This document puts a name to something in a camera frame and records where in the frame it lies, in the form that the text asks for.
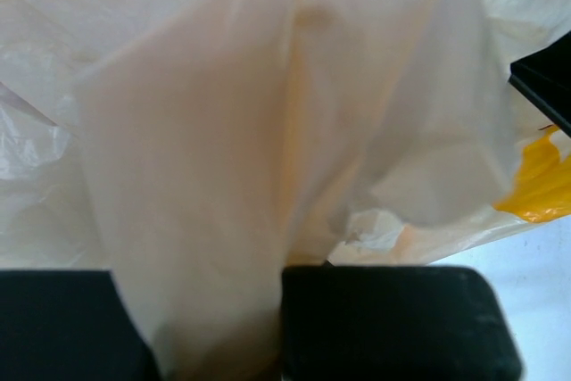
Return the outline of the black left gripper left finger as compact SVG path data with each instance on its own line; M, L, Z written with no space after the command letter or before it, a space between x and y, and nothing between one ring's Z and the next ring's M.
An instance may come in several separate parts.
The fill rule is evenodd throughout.
M3 380L158 380L109 272L1 273Z

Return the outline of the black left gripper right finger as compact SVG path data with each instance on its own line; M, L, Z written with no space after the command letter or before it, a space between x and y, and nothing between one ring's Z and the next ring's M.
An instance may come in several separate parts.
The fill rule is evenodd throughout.
M285 380L518 380L496 295L463 267L298 266L282 274Z

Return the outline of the translucent banana print plastic bag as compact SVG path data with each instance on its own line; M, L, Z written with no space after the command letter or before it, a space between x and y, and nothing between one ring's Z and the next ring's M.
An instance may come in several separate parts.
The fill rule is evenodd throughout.
M1 266L109 269L167 378L277 355L280 271L570 213L508 84L570 0L1 0Z

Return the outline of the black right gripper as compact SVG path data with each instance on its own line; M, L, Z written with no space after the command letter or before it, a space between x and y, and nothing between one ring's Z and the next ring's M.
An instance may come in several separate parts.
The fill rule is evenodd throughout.
M570 136L571 35L510 64L509 83Z

